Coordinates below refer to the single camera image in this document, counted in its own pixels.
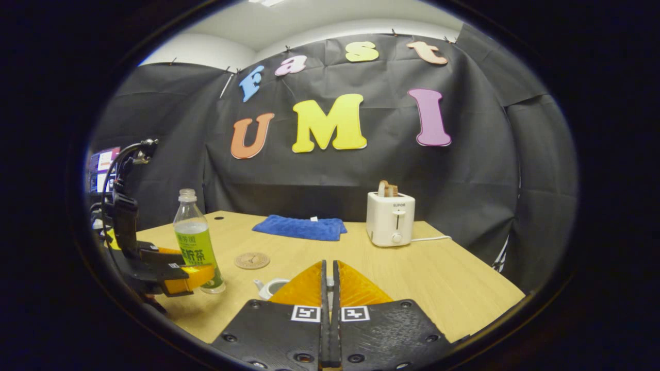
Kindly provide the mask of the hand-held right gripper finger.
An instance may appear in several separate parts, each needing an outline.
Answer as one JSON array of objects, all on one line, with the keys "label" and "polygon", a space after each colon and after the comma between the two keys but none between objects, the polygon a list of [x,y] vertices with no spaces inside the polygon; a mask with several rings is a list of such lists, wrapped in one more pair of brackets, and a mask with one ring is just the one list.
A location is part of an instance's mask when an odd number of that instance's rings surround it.
[{"label": "hand-held right gripper finger", "polygon": [[392,300],[361,273],[333,262],[333,359],[342,369],[423,369],[454,343],[410,299]]},{"label": "hand-held right gripper finger", "polygon": [[249,369],[322,369],[329,327],[327,262],[312,275],[319,305],[248,300],[211,345]]}]

